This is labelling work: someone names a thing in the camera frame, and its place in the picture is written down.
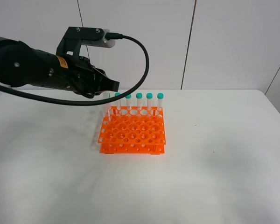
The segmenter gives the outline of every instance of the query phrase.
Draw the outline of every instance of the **teal cap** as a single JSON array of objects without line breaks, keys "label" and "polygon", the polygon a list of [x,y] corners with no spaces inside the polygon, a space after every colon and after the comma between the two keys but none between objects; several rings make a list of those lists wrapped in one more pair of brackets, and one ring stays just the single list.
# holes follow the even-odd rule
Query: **teal cap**
[{"label": "teal cap", "polygon": [[137,99],[142,99],[142,93],[138,92],[138,93],[136,94],[136,98],[137,98]]},{"label": "teal cap", "polygon": [[158,99],[163,99],[164,98],[164,94],[163,93],[158,93]]},{"label": "teal cap", "polygon": [[149,92],[148,94],[146,94],[146,98],[147,99],[152,99],[153,98],[153,94]]}]

